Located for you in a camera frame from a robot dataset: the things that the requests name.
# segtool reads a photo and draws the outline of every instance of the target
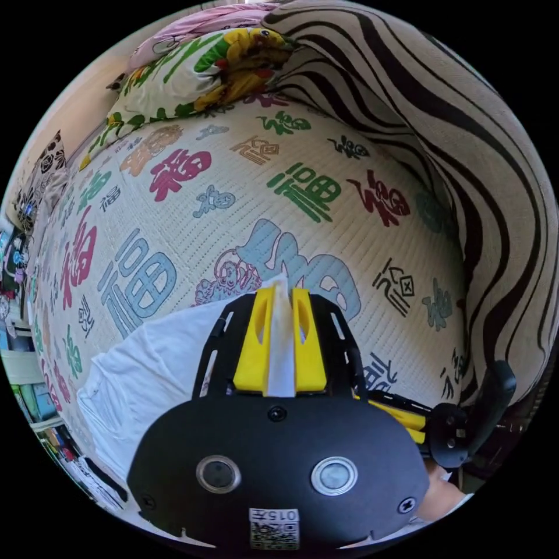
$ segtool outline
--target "person's arm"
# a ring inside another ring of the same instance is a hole
[[[417,516],[426,522],[434,522],[453,512],[470,496],[446,482],[443,479],[446,471],[432,460],[426,460],[425,467],[429,474],[429,489],[419,505]]]

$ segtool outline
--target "striped blanket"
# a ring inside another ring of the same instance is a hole
[[[348,124],[447,204],[459,226],[468,358],[462,402],[488,366],[540,378],[557,334],[558,208],[528,135],[495,89],[410,24],[342,0],[298,0],[264,26],[300,46],[277,90]]]

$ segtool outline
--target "white towel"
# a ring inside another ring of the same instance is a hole
[[[288,335],[289,326],[285,325],[291,316],[287,277],[279,275],[262,287],[272,285],[276,297],[270,384],[274,395],[285,395],[290,383],[289,380],[283,383],[282,378],[289,377],[289,367],[293,366],[293,336]],[[147,322],[121,344],[91,360],[91,372],[77,392],[77,403],[90,429],[97,456],[122,482],[147,429],[165,412],[192,398],[204,344],[224,307],[232,300],[193,307]]]

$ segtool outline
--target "screw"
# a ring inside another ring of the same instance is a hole
[[[151,495],[144,493],[141,496],[141,501],[144,504],[145,508],[147,508],[149,511],[152,511],[155,508],[155,500]]]
[[[281,406],[274,406],[268,412],[269,420],[273,421],[274,423],[283,421],[286,417],[287,417],[287,411]]]
[[[398,505],[398,512],[400,514],[407,514],[408,512],[413,511],[413,509],[415,508],[415,499],[413,497],[408,497],[407,499],[404,499],[399,505]]]

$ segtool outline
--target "mattress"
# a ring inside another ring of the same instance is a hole
[[[370,389],[459,401],[464,278],[448,209],[349,126],[255,94],[145,126],[81,172],[79,160],[37,259],[33,330],[84,449],[76,392],[93,356],[282,271],[340,306]]]

